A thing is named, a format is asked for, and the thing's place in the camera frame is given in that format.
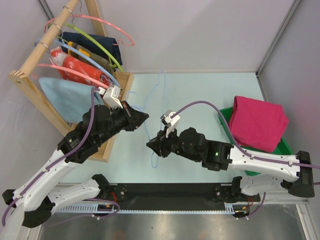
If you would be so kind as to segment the light blue wire hanger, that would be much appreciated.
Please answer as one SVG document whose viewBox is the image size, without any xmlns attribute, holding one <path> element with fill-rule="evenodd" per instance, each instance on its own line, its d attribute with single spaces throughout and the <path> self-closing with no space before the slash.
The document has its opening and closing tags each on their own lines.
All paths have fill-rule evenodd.
<svg viewBox="0 0 320 240">
<path fill-rule="evenodd" d="M 165 70 L 163 70 L 163 69 L 159 70 L 158 75 L 157 75 L 157 83 L 154 85 L 152 90 L 148 93 L 147 97 L 145 98 L 144 105 L 143 106 L 131 105 L 131 107 L 135 108 L 136 110 L 138 110 L 140 112 L 142 112 L 143 110 L 145 110 L 147 108 L 148 103 L 150 101 L 150 98 L 154 94 L 154 91 L 156 90 L 156 88 L 160 85 L 160 75 L 161 74 L 163 74 L 163 91 L 162 91 L 161 110 L 162 111 L 164 110 L 165 98 L 166 98 L 166 90 L 167 90 L 167 75 L 166 75 Z M 129 98 L 129 94 L 136 94 L 136 92 L 130 90 L 128 93 L 126 93 L 125 94 L 125 100 L 126 101 Z M 146 122 L 143 123 L 143 127 L 144 127 L 144 130 L 145 130 L 146 136 L 147 136 L 148 140 L 150 141 L 151 137 L 150 137 L 150 133 L 149 133 L 148 126 L 147 126 Z M 154 164 L 154 162 L 153 162 L 154 154 L 155 153 L 152 152 L 151 155 L 150 155 L 150 166 L 153 169 L 156 169 L 159 166 L 159 156 L 156 157 L 156 162 Z"/>
</svg>

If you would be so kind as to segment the magenta trousers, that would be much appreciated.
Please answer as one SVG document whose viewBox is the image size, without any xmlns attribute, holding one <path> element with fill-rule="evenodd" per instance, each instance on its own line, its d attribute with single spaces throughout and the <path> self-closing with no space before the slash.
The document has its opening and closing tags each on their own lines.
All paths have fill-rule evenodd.
<svg viewBox="0 0 320 240">
<path fill-rule="evenodd" d="M 279 104 L 235 96 L 229 129 L 239 145 L 272 153 L 289 124 Z"/>
</svg>

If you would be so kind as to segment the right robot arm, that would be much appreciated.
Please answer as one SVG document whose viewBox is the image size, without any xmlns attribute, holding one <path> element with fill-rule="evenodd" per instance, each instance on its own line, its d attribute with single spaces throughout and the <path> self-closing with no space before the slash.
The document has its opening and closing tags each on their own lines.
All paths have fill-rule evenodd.
<svg viewBox="0 0 320 240">
<path fill-rule="evenodd" d="M 210 171 L 238 169 L 257 172 L 252 179 L 241 178 L 230 188 L 231 196 L 242 201 L 247 196 L 269 192 L 276 187 L 285 189 L 295 197 L 315 197 L 315 183 L 310 154 L 299 151 L 291 155 L 278 155 L 243 149 L 231 143 L 208 140 L 190 127 L 180 134 L 160 130 L 146 143 L 159 157 L 171 153 L 184 157 Z"/>
</svg>

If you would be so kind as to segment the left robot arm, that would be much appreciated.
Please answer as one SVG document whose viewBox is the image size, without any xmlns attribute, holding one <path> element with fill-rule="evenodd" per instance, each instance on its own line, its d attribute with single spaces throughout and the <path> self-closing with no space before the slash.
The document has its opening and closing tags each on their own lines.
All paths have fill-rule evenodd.
<svg viewBox="0 0 320 240">
<path fill-rule="evenodd" d="M 149 118 L 147 113 L 132 108 L 126 101 L 120 105 L 114 110 L 105 105 L 92 106 L 29 181 L 20 188 L 3 192 L 9 209 L 22 210 L 22 215 L 14 219 L 14 226 L 35 228 L 47 221 L 58 205 L 57 200 L 49 198 L 56 184 L 120 131 L 133 132 Z"/>
</svg>

